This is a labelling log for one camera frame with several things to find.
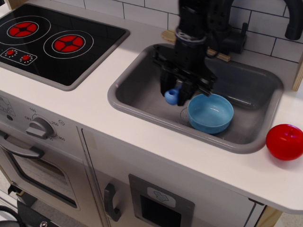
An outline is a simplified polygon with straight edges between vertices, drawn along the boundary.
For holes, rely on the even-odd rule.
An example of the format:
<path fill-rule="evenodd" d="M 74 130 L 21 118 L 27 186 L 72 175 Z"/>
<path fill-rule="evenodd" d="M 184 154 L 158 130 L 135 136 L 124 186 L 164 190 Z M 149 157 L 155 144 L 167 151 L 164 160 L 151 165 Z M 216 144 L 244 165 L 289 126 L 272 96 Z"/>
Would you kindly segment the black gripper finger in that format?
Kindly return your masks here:
<path fill-rule="evenodd" d="M 171 73 L 163 70 L 160 75 L 160 92 L 164 96 L 165 93 L 173 89 L 177 83 L 176 76 Z"/>
<path fill-rule="evenodd" d="M 192 98 L 198 89 L 198 83 L 195 80 L 184 80 L 178 93 L 178 106 L 183 106 L 185 102 Z"/>

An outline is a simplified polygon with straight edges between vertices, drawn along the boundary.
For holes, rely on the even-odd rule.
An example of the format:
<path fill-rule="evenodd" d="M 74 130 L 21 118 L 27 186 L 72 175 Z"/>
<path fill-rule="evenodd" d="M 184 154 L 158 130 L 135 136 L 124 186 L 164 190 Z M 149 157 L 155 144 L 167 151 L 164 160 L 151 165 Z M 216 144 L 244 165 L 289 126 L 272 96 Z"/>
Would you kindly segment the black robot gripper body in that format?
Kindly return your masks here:
<path fill-rule="evenodd" d="M 202 44 L 194 45 L 177 41 L 175 45 L 155 44 L 153 62 L 161 69 L 173 73 L 177 80 L 195 80 L 202 94 L 212 93 L 217 77 L 205 64 L 206 48 Z"/>

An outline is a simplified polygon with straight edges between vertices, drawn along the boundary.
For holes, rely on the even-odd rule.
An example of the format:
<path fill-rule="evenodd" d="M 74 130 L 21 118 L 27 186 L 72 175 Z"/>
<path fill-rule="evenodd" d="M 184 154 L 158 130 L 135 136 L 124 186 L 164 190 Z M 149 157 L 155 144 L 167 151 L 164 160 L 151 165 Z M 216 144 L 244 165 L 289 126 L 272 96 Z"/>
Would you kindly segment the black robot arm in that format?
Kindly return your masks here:
<path fill-rule="evenodd" d="M 208 39 L 218 40 L 211 28 L 211 13 L 221 0 L 179 1 L 179 25 L 173 48 L 153 46 L 153 62 L 160 66 L 160 92 L 170 105 L 183 106 L 196 91 L 209 96 L 217 77 L 205 65 Z"/>

